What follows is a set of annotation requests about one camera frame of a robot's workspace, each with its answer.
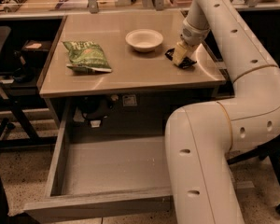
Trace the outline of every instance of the white bowl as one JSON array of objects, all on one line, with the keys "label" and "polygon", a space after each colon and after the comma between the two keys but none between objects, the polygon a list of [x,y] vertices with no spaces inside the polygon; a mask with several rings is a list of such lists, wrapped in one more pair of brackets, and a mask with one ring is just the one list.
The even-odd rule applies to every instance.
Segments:
[{"label": "white bowl", "polygon": [[149,29],[138,29],[125,36],[126,42],[139,52],[150,52],[162,43],[160,33]]}]

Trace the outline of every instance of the wooden drawer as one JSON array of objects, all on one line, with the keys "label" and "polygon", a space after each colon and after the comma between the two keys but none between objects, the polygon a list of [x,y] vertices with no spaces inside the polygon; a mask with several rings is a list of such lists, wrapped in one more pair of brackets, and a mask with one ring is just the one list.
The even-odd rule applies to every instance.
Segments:
[{"label": "wooden drawer", "polygon": [[91,128],[73,122],[73,99],[66,100],[45,197],[25,212],[45,223],[169,210],[163,105],[115,107],[101,128]]}]

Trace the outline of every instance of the tile floor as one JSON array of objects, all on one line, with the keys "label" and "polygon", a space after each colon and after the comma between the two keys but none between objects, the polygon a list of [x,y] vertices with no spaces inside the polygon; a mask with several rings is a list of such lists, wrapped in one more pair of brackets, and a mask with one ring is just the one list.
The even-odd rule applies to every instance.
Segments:
[{"label": "tile floor", "polygon": [[[54,122],[47,116],[46,110],[39,114],[27,113],[27,116],[41,136],[57,133]],[[0,119],[6,114],[0,113]],[[16,129],[5,138],[24,137],[25,133],[17,123]],[[7,192],[10,215],[22,212],[25,203],[42,198],[53,146],[0,149],[0,175]],[[235,164],[231,171],[237,185],[237,196],[241,205],[245,223],[279,223],[274,208],[280,203],[280,188],[268,159],[252,159]],[[175,224],[175,211],[147,213],[123,217],[104,217],[79,221],[67,221],[64,224]]]}]

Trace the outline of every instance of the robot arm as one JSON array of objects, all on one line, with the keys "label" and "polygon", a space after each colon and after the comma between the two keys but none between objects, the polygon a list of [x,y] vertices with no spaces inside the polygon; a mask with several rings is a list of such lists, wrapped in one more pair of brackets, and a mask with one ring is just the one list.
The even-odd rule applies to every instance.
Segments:
[{"label": "robot arm", "polygon": [[186,105],[168,119],[165,146],[175,210],[179,224],[243,224],[225,154],[280,134],[280,69],[230,0],[193,2],[174,63],[195,49],[208,26],[235,97]]}]

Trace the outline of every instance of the green chip bag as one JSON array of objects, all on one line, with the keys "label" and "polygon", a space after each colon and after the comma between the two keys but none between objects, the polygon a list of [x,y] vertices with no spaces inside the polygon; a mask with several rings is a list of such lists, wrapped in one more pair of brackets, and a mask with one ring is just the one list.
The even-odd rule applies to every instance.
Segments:
[{"label": "green chip bag", "polygon": [[105,54],[100,47],[92,41],[64,41],[68,49],[70,64],[66,66],[77,72],[89,73],[89,71],[111,72]]}]

